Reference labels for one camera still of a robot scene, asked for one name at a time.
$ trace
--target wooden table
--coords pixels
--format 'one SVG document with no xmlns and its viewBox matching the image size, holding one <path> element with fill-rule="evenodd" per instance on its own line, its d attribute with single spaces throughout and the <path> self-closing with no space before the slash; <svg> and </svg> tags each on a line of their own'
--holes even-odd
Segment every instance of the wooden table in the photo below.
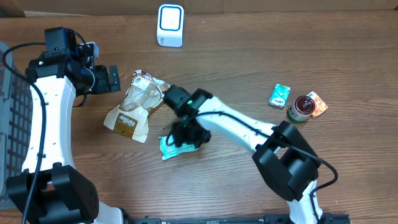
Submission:
<svg viewBox="0 0 398 224">
<path fill-rule="evenodd" d="M 122 102 L 131 74 L 143 69 L 188 91 L 204 88 L 263 121 L 286 117 L 267 104 L 276 83 L 292 87 L 288 104 L 316 91 L 329 110 L 297 125 L 317 154 L 334 165 L 338 182 L 319 191 L 325 212 L 353 223 L 396 223 L 398 215 L 398 13 L 295 12 L 187 15 L 181 49 L 159 47 L 156 16 L 0 19 L 9 45 L 43 41 L 44 29 L 77 30 L 100 49 L 97 64 L 116 64 L 122 90 L 89 96 L 73 110 L 72 154 L 99 199 L 133 217 L 198 218 L 288 213 L 251 156 L 213 133 L 199 151 L 161 160 L 158 137 L 175 115 L 165 105 L 149 119 L 141 144 L 103 126 Z M 15 52 L 24 70 L 43 47 Z M 319 183 L 332 178 L 320 168 Z M 0 213 L 19 223 L 17 210 Z"/>
</svg>

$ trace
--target small white speaker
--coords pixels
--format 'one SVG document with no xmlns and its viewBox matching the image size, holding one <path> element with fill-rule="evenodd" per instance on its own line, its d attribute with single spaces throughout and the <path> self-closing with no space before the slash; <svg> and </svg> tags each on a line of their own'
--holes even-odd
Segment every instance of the small white speaker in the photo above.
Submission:
<svg viewBox="0 0 398 224">
<path fill-rule="evenodd" d="M 175 4 L 163 4 L 157 16 L 157 42 L 164 47 L 181 47 L 184 9 Z"/>
</svg>

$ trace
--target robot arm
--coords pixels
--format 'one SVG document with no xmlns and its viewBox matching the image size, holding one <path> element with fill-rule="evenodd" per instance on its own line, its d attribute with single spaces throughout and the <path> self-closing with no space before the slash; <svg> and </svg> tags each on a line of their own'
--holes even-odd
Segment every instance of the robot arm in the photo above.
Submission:
<svg viewBox="0 0 398 224">
<path fill-rule="evenodd" d="M 273 138 L 284 139 L 286 143 L 296 145 L 316 156 L 293 126 L 285 121 L 275 126 L 252 119 L 201 89 L 190 95 L 183 88 L 171 86 L 165 92 L 164 101 L 182 119 L 172 126 L 171 133 L 176 146 L 185 142 L 199 147 L 201 143 L 209 141 L 206 138 L 209 136 L 208 131 L 223 134 L 252 154 L 267 185 L 287 200 L 290 219 L 295 224 L 317 223 L 313 209 L 321 219 L 322 209 L 318 206 L 317 198 L 314 198 L 313 208 L 309 196 L 317 186 L 317 169 L 320 164 L 291 149 L 281 159 L 275 155 L 281 145 L 276 144 Z M 254 130 L 264 133 L 270 139 Z"/>
<path fill-rule="evenodd" d="M 94 66 L 97 46 L 94 43 L 76 44 L 74 31 L 70 29 L 49 29 L 45 36 L 47 51 L 30 61 L 27 69 L 28 79 L 35 82 L 44 95 L 48 114 L 45 157 L 40 166 L 38 189 L 29 207 L 28 221 L 32 224 L 142 223 L 131 219 L 122 208 L 109 207 L 98 200 L 95 186 L 75 170 L 70 149 L 75 97 L 119 91 L 116 66 L 109 68 L 109 78 L 106 67 Z M 6 182 L 7 194 L 21 212 L 25 209 L 37 164 L 42 124 L 41 105 L 35 91 L 32 91 L 32 97 L 32 135 L 23 173 Z M 295 224 L 317 223 L 314 214 L 320 218 L 322 210 L 316 198 L 312 206 L 309 192 L 317 185 L 320 163 L 308 157 L 310 154 L 317 158 L 317 155 L 294 127 L 285 121 L 276 126 L 252 119 L 201 89 L 191 95 L 183 88 L 171 86 L 165 92 L 164 101 L 182 119 L 173 124 L 171 132 L 176 146 L 188 143 L 199 147 L 210 140 L 210 131 L 225 135 L 252 154 L 266 184 L 288 201 L 291 221 Z M 275 153 L 286 146 L 299 147 L 305 154 L 289 148 L 279 159 Z M 50 182 L 55 190 L 46 191 Z"/>
</svg>

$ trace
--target tin can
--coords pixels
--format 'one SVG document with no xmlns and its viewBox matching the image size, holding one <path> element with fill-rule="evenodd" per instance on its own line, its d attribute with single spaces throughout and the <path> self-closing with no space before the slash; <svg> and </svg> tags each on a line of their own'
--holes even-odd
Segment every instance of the tin can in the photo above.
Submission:
<svg viewBox="0 0 398 224">
<path fill-rule="evenodd" d="M 287 110 L 287 117 L 293 123 L 303 123 L 315 111 L 315 102 L 309 96 L 297 97 Z"/>
</svg>

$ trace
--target black camera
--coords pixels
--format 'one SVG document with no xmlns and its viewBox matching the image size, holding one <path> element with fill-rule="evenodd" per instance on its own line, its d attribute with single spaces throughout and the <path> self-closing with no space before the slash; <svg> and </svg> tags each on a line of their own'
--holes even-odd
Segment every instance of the black camera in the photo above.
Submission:
<svg viewBox="0 0 398 224">
<path fill-rule="evenodd" d="M 25 71 L 30 82 L 52 75 L 67 76 L 76 96 L 120 91 L 117 66 L 109 66 L 109 76 L 105 65 L 94 64 L 99 54 L 94 42 L 85 42 L 79 33 L 64 27 L 46 29 L 44 34 L 47 51 L 31 60 Z M 76 35 L 82 44 L 76 42 Z"/>
</svg>

